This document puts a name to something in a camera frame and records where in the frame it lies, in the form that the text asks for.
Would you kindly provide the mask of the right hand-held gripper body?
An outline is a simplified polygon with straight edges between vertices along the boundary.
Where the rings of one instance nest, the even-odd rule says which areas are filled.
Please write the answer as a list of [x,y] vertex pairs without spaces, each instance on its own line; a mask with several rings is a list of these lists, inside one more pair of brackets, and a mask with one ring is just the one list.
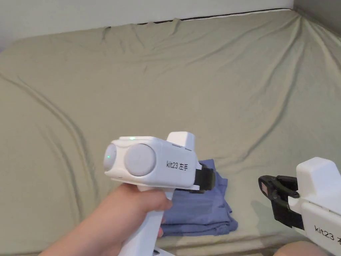
[[331,254],[341,254],[341,176],[336,164],[314,157],[296,167],[296,177],[276,176],[270,194],[274,218]]

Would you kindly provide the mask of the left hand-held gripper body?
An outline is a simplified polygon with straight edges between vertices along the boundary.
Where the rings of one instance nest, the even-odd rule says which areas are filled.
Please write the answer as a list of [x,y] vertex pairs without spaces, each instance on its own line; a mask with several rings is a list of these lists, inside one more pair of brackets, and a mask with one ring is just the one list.
[[[104,156],[105,175],[136,185],[139,191],[160,190],[172,200],[175,189],[200,191],[195,181],[202,170],[194,151],[195,135],[171,132],[166,140],[128,136],[113,140]],[[119,256],[174,256],[155,247],[164,210],[151,211],[128,238]]]

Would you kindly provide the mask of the person's right hand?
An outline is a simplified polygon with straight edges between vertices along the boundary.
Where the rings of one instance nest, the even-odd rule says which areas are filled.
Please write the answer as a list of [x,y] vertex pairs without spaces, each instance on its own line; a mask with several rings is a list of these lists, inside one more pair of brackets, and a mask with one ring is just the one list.
[[327,256],[327,253],[313,243],[298,241],[282,246],[274,256]]

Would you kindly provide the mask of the person's left hand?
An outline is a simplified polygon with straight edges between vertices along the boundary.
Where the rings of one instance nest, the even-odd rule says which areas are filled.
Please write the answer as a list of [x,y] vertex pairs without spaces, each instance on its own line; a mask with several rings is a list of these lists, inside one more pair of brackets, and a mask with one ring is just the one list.
[[172,202],[163,191],[141,192],[121,185],[79,226],[79,256],[117,256],[123,243],[151,211],[165,211]]

